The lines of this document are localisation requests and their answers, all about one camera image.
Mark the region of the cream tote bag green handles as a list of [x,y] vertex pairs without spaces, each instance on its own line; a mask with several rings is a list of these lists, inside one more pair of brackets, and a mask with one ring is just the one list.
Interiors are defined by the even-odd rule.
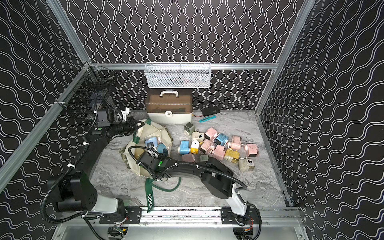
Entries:
[[[133,139],[124,148],[123,156],[125,157],[126,163],[132,172],[138,176],[144,176],[147,178],[145,181],[145,193],[147,209],[148,212],[151,212],[155,207],[153,189],[171,193],[179,188],[182,179],[179,178],[177,185],[172,189],[165,189],[155,184],[155,182],[159,181],[160,178],[151,177],[150,174],[140,166],[139,159],[143,153],[147,153],[158,159],[164,158],[170,155],[173,143],[173,138],[166,127],[153,122],[149,118],[140,121],[144,122],[145,125],[133,133]],[[145,138],[153,136],[158,137],[159,139],[157,149],[147,148],[144,144]]]

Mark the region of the blue rounded pencil sharpener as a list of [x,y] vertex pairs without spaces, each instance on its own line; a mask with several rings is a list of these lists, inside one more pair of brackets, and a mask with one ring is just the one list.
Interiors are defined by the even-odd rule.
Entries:
[[191,153],[189,141],[181,141],[181,144],[178,147],[178,153],[180,155],[186,155]]

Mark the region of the dusty pink small sharpener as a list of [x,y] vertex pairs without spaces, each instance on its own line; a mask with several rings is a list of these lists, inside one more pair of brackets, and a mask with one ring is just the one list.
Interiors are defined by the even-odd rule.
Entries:
[[195,163],[195,155],[194,154],[185,154],[182,155],[182,161],[183,162],[189,162],[189,163]]

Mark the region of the yellow pencil sharpener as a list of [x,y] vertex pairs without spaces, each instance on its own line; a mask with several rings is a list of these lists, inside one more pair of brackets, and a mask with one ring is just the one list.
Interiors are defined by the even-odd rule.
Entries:
[[197,155],[199,153],[200,142],[198,140],[193,140],[191,142],[191,154]]

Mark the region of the pale green small sharpener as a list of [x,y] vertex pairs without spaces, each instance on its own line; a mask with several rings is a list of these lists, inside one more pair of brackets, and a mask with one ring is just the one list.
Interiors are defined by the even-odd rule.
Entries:
[[200,155],[200,162],[207,162],[209,158],[210,157],[208,155]]

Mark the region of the cream white pencil sharpener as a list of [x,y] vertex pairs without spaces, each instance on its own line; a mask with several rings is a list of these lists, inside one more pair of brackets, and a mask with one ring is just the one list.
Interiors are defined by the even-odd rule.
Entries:
[[205,134],[201,132],[192,132],[192,141],[198,141],[199,143],[202,143],[205,139]]

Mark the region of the green pencil sharpener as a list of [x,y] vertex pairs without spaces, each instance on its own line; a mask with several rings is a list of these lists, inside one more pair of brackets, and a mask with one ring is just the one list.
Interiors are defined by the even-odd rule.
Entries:
[[195,131],[195,125],[191,122],[188,122],[184,125],[184,134],[190,136]]

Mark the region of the pink boxy pencil sharpener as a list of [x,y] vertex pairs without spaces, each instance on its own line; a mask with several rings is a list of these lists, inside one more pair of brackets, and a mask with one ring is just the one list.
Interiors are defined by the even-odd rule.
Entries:
[[200,151],[204,155],[209,155],[214,148],[214,143],[208,139],[205,139],[200,146]]

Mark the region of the blue square pencil sharpener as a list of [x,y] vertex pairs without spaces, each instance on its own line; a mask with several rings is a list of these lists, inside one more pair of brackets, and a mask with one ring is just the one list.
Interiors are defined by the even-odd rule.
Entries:
[[229,137],[223,133],[216,136],[214,143],[216,145],[225,146],[229,141]]

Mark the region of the olive yellow square sharpener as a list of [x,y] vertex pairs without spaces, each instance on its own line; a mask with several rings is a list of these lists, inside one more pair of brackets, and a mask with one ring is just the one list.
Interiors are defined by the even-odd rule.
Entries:
[[236,164],[239,161],[239,158],[240,158],[240,153],[238,151],[235,151],[232,149],[226,150],[226,153],[224,156],[224,159],[226,161]]

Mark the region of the pink round pencil sharpener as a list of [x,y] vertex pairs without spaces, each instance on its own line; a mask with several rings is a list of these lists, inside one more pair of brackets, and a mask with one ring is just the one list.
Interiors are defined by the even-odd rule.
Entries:
[[234,151],[239,151],[242,148],[242,138],[239,136],[233,136],[232,140],[228,142],[228,148],[234,150]]

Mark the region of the cream cartoon pencil sharpener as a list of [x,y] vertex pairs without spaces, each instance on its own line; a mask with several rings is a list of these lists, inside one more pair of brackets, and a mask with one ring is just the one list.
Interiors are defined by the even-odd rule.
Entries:
[[239,158],[238,165],[241,172],[250,172],[255,169],[255,164],[252,159]]

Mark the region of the pink square pencil sharpener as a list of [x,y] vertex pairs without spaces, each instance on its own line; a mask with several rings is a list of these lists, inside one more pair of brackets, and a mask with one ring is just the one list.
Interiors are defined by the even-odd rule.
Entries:
[[247,158],[255,158],[259,154],[259,149],[256,144],[245,145]]

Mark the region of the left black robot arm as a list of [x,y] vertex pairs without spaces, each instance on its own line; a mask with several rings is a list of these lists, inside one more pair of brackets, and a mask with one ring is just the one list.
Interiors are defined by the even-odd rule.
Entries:
[[48,180],[48,190],[40,207],[42,219],[61,224],[77,217],[90,220],[90,214],[101,214],[111,216],[118,223],[124,221],[127,213],[123,201],[100,195],[89,176],[113,138],[130,136],[144,125],[144,122],[128,117],[119,124],[92,126],[84,134],[83,147],[67,169]]

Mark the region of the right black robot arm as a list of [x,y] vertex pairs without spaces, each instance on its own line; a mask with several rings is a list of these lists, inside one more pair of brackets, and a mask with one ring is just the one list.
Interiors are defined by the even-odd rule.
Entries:
[[164,178],[197,178],[216,198],[225,200],[239,225],[256,220],[255,206],[245,202],[241,191],[247,185],[234,177],[234,173],[226,165],[215,158],[207,162],[183,162],[172,158],[155,158],[150,154],[142,154],[137,164],[148,171],[154,180]]

